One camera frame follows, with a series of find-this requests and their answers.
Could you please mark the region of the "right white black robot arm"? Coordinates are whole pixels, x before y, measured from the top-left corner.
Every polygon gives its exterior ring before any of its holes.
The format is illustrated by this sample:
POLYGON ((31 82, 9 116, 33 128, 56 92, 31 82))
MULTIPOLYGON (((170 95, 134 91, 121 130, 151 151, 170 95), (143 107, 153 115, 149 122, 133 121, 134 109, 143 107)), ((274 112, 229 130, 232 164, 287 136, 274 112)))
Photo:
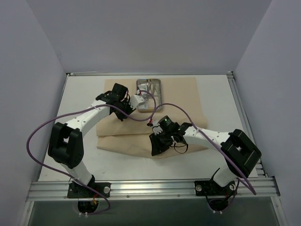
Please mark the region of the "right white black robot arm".
POLYGON ((161 122, 153 127, 150 142, 153 156, 164 153, 170 147, 176 148, 177 144, 183 144, 186 148, 200 145, 218 151, 227 165, 218 167, 209 182, 209 189, 214 194, 220 194, 236 178, 247 179, 261 158, 261 151, 239 129, 217 132, 187 122, 182 125, 177 122, 161 122))

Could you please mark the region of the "metal instrument tray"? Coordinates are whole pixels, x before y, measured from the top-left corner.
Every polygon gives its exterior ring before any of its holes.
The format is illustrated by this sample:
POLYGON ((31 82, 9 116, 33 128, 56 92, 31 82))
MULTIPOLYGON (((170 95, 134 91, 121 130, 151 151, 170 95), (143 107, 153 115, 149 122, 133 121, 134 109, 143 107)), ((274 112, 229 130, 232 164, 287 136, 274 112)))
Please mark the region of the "metal instrument tray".
POLYGON ((138 111, 142 113, 152 112, 155 106, 158 106, 162 102, 162 88, 161 80, 158 78, 150 79, 138 79, 136 81, 136 89, 138 94, 140 90, 141 96, 144 98, 144 102, 139 104, 138 111))

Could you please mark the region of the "beige cloth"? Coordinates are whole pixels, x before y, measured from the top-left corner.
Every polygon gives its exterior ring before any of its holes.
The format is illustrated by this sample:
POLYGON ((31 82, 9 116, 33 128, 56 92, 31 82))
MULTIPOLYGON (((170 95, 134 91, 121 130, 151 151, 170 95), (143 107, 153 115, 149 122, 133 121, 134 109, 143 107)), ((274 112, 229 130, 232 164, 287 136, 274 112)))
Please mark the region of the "beige cloth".
POLYGON ((97 149, 152 159, 149 136, 154 129, 147 124, 155 125, 166 115, 178 124, 192 121, 198 127, 207 128, 196 78, 175 77, 160 81, 165 106, 157 110, 151 120, 148 119, 150 112, 135 110, 132 119, 120 121, 113 113, 99 121, 96 125, 97 149))

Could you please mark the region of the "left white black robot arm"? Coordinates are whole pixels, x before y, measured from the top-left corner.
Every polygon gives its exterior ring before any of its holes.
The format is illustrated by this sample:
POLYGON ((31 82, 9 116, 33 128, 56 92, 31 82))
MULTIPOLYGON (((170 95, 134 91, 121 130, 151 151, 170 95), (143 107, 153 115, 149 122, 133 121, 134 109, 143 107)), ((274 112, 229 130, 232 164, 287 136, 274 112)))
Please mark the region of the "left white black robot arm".
POLYGON ((123 121, 144 102, 142 96, 128 96, 128 88, 115 83, 113 89, 98 95, 86 112, 62 124, 53 125, 48 155, 61 164, 74 179, 81 182, 78 192, 83 197, 94 194, 95 185, 91 183, 93 175, 87 170, 84 162, 83 137, 102 119, 116 114, 123 121))

